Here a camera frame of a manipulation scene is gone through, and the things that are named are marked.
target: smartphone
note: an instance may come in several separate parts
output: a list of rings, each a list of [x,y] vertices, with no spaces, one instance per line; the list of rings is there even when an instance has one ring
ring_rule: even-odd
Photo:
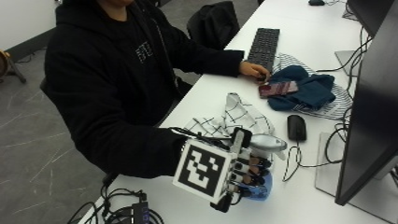
[[[286,95],[290,92],[297,92],[298,87],[296,81],[278,82],[272,85],[258,86],[260,98],[268,98],[274,95]]]

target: keyboard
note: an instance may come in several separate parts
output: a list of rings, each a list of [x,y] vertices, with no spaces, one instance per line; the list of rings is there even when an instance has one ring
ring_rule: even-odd
[[[249,51],[248,62],[261,64],[273,73],[278,29],[258,28]]]

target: black backpack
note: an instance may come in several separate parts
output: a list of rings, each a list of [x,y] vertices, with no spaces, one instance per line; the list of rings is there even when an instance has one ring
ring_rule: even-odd
[[[232,1],[201,7],[187,24],[191,39],[212,49],[224,49],[240,27]]]

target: person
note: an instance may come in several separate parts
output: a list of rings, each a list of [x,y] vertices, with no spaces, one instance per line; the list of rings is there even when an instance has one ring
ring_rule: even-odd
[[[242,56],[195,43],[149,0],[65,0],[43,91],[87,159],[107,173],[175,175],[187,136],[157,126],[192,86],[173,68],[268,77]]]

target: white desk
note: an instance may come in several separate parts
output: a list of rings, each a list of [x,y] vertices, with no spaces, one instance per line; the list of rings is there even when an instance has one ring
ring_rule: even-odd
[[[342,19],[345,4],[310,7],[308,2],[308,0],[266,0],[242,26],[228,49],[242,49],[248,56],[256,29],[278,28],[280,52],[293,55],[314,70],[340,67],[334,52],[360,46],[361,25],[357,21]],[[336,83],[345,88],[348,77],[344,71],[334,72],[333,75]],[[236,92],[256,106],[274,124],[274,136],[288,140],[286,118],[292,113],[273,111],[268,102],[257,96],[256,83],[245,77],[236,79],[204,75],[161,126],[184,127],[192,118],[220,116],[228,92]],[[308,141],[301,144],[302,163],[312,165],[317,163],[320,133],[330,133],[336,121],[301,116],[308,123],[309,136]],[[316,189],[314,168],[300,168],[293,179],[284,183],[285,168],[286,162],[276,158],[274,187],[269,199],[265,202],[242,199],[238,205],[230,207],[226,214],[214,210],[209,202],[199,196],[175,187],[172,177],[140,179],[120,175],[111,190],[143,189],[148,194],[149,207],[161,214],[167,224],[386,223],[349,204],[337,205],[333,196]],[[131,198],[120,198],[112,203],[112,208],[128,206],[133,202],[136,201],[131,201]]]

